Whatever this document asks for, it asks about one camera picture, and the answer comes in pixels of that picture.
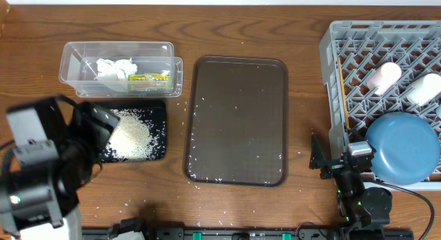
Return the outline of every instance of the wooden table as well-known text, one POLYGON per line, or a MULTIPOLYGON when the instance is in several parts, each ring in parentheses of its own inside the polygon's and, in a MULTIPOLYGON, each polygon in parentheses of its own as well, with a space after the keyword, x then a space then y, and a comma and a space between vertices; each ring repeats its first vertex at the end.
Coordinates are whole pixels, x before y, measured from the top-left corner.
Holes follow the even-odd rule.
MULTIPOLYGON (((330 129, 318 44, 334 20, 436 20, 436 7, 345 6, 12 6, 0 39, 0 142, 12 138, 9 106, 74 90, 58 80, 69 41, 171 41, 184 60, 179 98, 166 99, 164 160, 104 165, 79 191, 83 226, 111 226, 139 214, 148 221, 215 228, 295 228, 305 221, 336 225, 336 187, 309 170, 311 133, 330 129), (189 183, 182 171, 193 65, 208 55, 275 58, 289 69, 289 176, 279 188, 189 183)), ((437 192, 423 192, 441 208, 437 192)), ((418 238, 429 208, 394 192, 390 228, 418 238)), ((439 212, 428 239, 441 238, 439 212)))

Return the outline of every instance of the gray plastic crate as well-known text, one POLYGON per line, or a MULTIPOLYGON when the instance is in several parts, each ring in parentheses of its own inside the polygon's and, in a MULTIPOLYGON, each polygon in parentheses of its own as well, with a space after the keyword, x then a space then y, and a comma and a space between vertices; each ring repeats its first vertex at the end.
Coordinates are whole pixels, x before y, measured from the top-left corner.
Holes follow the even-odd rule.
MULTIPOLYGON (((426 106, 411 105, 406 99, 412 81, 441 71, 441 21, 334 21, 320 41, 323 83, 327 86, 331 110, 329 142, 333 159, 340 158, 351 142, 346 131, 343 103, 347 104, 349 127, 363 136, 378 117, 389 112, 408 112, 428 122, 441 137, 441 119, 435 109, 441 94, 426 106), (338 57, 344 87, 340 84, 338 57), (375 69, 393 61, 402 77, 382 96, 369 90, 367 81, 375 69)), ((441 163, 433 175, 441 177, 441 163)), ((424 181, 407 186, 413 190, 441 190, 441 182, 424 181)))

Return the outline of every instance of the green tape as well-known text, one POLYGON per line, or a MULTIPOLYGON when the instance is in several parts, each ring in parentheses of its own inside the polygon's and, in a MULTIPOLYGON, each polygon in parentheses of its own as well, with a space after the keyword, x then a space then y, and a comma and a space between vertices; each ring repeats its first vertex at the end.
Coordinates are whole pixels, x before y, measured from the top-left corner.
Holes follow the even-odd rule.
POLYGON ((282 234, 282 240, 291 240, 291 234, 283 233, 282 234))
POLYGON ((193 232, 193 240, 202 240, 202 232, 193 232))

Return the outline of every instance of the white crumpled tissue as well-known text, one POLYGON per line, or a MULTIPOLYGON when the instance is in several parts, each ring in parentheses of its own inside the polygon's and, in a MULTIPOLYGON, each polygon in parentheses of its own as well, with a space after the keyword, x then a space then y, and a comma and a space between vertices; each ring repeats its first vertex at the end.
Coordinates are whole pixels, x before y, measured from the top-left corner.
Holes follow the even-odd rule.
MULTIPOLYGON (((118 61, 99 59, 96 64, 98 66, 98 74, 95 77, 97 81, 127 81, 129 75, 138 72, 138 66, 132 63, 132 58, 118 61)), ((127 83, 104 84, 117 92, 127 91, 127 83)))

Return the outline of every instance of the clear plastic container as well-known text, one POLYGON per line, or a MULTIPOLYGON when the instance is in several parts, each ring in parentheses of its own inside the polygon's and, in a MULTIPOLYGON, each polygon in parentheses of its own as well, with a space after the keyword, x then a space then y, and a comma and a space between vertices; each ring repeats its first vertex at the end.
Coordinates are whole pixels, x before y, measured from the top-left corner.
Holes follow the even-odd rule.
POLYGON ((169 42, 69 42, 64 46, 59 79, 79 97, 179 97, 182 59, 169 42), (164 81, 97 80, 96 61, 132 59, 136 74, 166 74, 164 81))

